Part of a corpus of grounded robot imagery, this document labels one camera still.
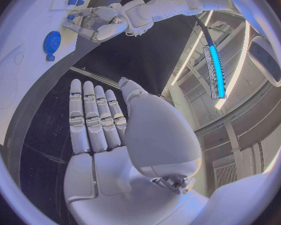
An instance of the robotic arm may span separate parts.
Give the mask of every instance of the robotic arm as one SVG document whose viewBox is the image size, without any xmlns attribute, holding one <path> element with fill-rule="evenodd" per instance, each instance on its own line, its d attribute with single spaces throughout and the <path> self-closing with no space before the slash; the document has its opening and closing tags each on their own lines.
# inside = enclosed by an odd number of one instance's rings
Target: robotic arm
<svg viewBox="0 0 281 225">
<path fill-rule="evenodd" d="M 86 8 L 67 17 L 63 26 L 80 36 L 101 43 L 125 32 L 128 36 L 138 36 L 158 22 L 176 15 L 196 15 L 209 10 L 238 12 L 230 0 L 133 0 L 122 6 L 112 3 L 109 6 Z M 83 27 L 74 23 L 76 17 L 86 17 Z M 95 23 L 108 22 L 97 30 Z"/>
</svg>

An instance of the robotic hand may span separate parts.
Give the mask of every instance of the robotic hand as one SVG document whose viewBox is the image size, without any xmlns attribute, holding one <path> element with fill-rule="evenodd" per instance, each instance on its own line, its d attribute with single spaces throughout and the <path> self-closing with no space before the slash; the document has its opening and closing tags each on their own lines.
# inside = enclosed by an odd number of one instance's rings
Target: robotic hand
<svg viewBox="0 0 281 225">
<path fill-rule="evenodd" d="M 127 123 L 113 91 L 86 81 L 82 93 L 78 79 L 71 83 L 68 209 L 81 225 L 156 224 L 191 198 L 199 211 L 205 198 L 192 190 L 202 162 L 195 133 L 172 105 L 134 81 L 122 77 L 119 88 Z"/>
<path fill-rule="evenodd" d="M 63 26 L 78 33 L 80 36 L 101 43 L 125 32 L 128 36 L 138 36 L 158 22 L 175 15 L 196 15 L 202 11 L 228 10 L 238 13 L 230 0 L 133 0 L 122 6 L 112 3 L 109 6 L 86 8 L 67 16 Z M 73 19 L 85 17 L 83 27 L 75 24 Z M 95 23 L 109 24 L 94 30 Z"/>
</svg>

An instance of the robot finger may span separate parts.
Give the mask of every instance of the robot finger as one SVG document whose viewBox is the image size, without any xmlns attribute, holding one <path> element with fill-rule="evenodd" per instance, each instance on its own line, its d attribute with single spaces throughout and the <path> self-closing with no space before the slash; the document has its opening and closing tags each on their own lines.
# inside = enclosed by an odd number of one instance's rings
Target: robot finger
<svg viewBox="0 0 281 225">
<path fill-rule="evenodd" d="M 83 85 L 83 100 L 90 145 L 95 153 L 99 153 L 106 150 L 108 146 L 99 117 L 94 85 L 91 81 L 86 81 Z"/>
<path fill-rule="evenodd" d="M 112 90 L 107 90 L 105 93 L 107 103 L 113 118 L 116 130 L 121 140 L 121 144 L 125 145 L 125 130 L 126 130 L 126 118 L 124 117 L 122 110 L 119 106 L 117 98 Z"/>
<path fill-rule="evenodd" d="M 96 86 L 94 88 L 94 93 L 107 145 L 109 148 L 113 149 L 121 144 L 119 134 L 114 124 L 103 88 L 101 86 Z"/>
<path fill-rule="evenodd" d="M 69 91 L 69 129 L 73 153 L 80 154 L 90 150 L 82 106 L 81 82 L 74 79 Z"/>
</svg>

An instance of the blue light bar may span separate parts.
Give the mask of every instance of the blue light bar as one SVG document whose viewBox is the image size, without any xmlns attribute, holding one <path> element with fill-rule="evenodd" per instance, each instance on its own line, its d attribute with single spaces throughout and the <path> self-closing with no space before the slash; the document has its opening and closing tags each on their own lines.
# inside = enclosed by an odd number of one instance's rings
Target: blue light bar
<svg viewBox="0 0 281 225">
<path fill-rule="evenodd" d="M 216 74 L 218 98 L 225 98 L 225 85 L 224 85 L 224 78 L 223 78 L 222 66 L 219 59 L 219 55 L 215 46 L 210 46 L 209 49 L 211 52 L 215 74 Z"/>
</svg>

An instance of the blue component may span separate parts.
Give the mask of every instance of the blue component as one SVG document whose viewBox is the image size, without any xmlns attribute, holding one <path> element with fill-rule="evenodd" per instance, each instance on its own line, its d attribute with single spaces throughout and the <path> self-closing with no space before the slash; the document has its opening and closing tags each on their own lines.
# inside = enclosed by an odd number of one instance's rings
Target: blue component
<svg viewBox="0 0 281 225">
<path fill-rule="evenodd" d="M 51 31 L 48 33 L 48 35 L 45 37 L 43 41 L 43 51 L 51 56 L 46 57 L 46 60 L 48 62 L 52 62 L 55 60 L 55 56 L 53 56 L 53 53 L 57 51 L 62 41 L 62 36 L 58 31 Z"/>
<path fill-rule="evenodd" d="M 67 20 L 74 20 L 75 16 L 73 14 L 67 15 Z"/>
<path fill-rule="evenodd" d="M 78 2 L 76 3 L 76 6 L 80 6 L 80 5 L 83 5 L 83 4 L 84 4 L 83 0 L 78 0 Z"/>
<path fill-rule="evenodd" d="M 52 54 L 47 54 L 47 56 L 45 57 L 45 60 L 48 62 L 53 62 L 55 60 L 55 56 Z"/>
<path fill-rule="evenodd" d="M 78 0 L 68 0 L 67 5 L 76 5 Z"/>
<path fill-rule="evenodd" d="M 218 97 L 225 98 L 225 85 L 224 85 L 224 78 L 223 78 L 222 66 L 219 59 L 219 55 L 215 46 L 210 46 L 209 49 L 212 56 L 214 70 L 216 74 Z"/>
</svg>

